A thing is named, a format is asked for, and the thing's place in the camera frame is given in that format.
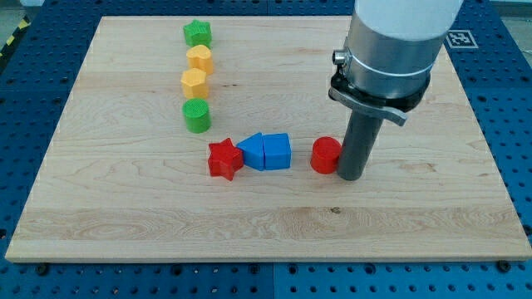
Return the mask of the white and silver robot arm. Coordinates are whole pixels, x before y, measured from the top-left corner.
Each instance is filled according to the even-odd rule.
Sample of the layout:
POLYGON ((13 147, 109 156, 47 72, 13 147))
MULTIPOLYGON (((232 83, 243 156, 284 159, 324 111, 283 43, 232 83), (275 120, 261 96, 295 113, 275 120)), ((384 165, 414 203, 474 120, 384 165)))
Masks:
POLYGON ((462 0, 357 0, 329 97, 361 115, 404 125, 462 0))

